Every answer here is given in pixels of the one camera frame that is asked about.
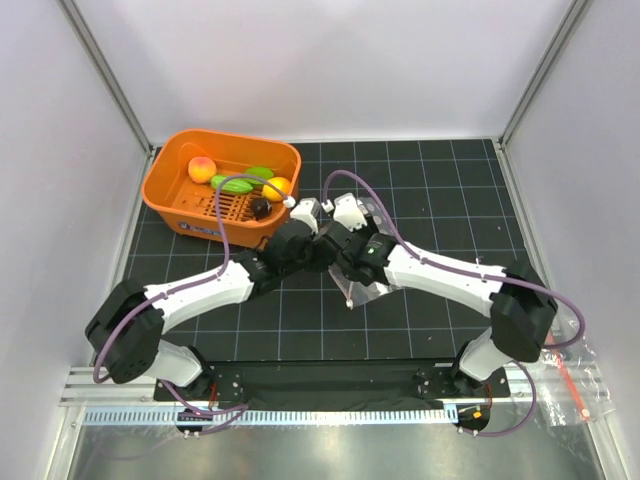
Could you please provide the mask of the pink dotted zip bag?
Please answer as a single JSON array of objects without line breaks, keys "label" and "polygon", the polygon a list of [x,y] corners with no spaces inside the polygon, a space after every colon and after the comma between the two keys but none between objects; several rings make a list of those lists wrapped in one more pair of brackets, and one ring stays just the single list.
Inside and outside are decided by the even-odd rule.
[{"label": "pink dotted zip bag", "polygon": [[[384,218],[376,201],[372,197],[358,197],[357,200],[364,205],[366,209],[365,216],[373,220],[376,229],[380,233],[390,235],[394,238],[390,223]],[[350,310],[399,290],[397,286],[388,286],[379,282],[373,282],[369,286],[365,286],[360,282],[350,280],[337,264],[332,264],[328,269],[328,273],[343,293],[346,306]]]}]

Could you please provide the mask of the yellow orange toy fruit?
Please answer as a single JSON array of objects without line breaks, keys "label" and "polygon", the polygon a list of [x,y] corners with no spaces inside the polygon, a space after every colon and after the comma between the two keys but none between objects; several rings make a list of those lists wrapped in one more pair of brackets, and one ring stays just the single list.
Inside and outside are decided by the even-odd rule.
[{"label": "yellow orange toy fruit", "polygon": [[282,203],[288,198],[291,182],[284,177],[272,177],[262,188],[262,196],[271,203]]}]

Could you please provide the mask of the long green toy vegetable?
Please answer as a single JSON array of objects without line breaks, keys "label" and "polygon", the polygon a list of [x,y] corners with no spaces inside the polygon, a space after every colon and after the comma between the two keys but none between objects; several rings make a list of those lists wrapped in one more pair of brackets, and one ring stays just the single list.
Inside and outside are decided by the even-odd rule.
[{"label": "long green toy vegetable", "polygon": [[216,190],[229,195],[247,195],[253,191],[253,186],[247,180],[234,178],[228,180],[227,175],[215,175],[210,180],[210,186]]}]

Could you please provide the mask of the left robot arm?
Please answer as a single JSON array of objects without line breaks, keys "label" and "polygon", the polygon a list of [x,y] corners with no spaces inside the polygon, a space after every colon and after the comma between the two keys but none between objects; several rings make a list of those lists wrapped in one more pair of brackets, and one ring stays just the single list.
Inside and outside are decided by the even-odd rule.
[{"label": "left robot arm", "polygon": [[163,335],[193,317],[275,290],[309,265],[317,233],[289,220],[263,248],[226,256],[210,271],[160,285],[120,282],[85,330],[97,354],[94,381],[125,384],[147,375],[173,384],[190,400],[204,398],[212,386],[205,361],[193,347],[164,341]]}]

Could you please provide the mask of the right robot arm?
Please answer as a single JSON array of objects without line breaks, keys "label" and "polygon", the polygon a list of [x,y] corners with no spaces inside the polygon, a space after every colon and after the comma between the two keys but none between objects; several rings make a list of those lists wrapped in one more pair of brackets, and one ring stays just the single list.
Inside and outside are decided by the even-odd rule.
[{"label": "right robot arm", "polygon": [[513,360],[537,362],[558,310],[526,260],[507,267],[472,264],[368,228],[351,231],[334,221],[320,229],[313,249],[352,282],[420,290],[487,318],[489,327],[463,344],[452,365],[451,385],[463,396],[475,395]]}]

